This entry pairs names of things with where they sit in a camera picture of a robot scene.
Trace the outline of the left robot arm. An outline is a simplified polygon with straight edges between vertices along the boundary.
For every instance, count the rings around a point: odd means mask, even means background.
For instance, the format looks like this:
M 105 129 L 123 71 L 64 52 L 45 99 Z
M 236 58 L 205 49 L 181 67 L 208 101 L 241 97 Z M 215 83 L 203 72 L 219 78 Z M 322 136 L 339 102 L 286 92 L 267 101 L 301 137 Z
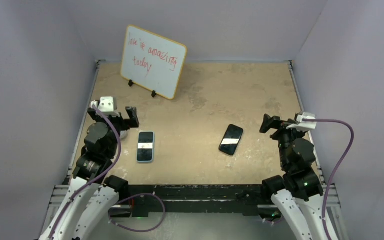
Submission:
M 84 146 L 72 173 L 67 194 L 41 240 L 70 240 L 87 205 L 121 155 L 122 131 L 140 125 L 137 108 L 128 106 L 128 119 L 105 107 L 92 106 L 87 113 L 94 120 L 86 131 Z

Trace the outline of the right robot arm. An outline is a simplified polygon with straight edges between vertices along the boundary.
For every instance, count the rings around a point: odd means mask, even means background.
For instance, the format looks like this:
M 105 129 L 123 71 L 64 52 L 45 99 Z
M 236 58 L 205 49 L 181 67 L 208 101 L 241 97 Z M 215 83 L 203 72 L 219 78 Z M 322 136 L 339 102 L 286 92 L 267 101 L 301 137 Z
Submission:
M 298 240 L 336 240 L 338 236 L 323 202 L 326 194 L 312 165 L 314 145 L 304 137 L 316 128 L 315 116 L 300 112 L 295 119 L 282 120 L 265 114 L 260 132 L 274 129 L 283 176 L 262 181 L 260 196 L 274 203 Z

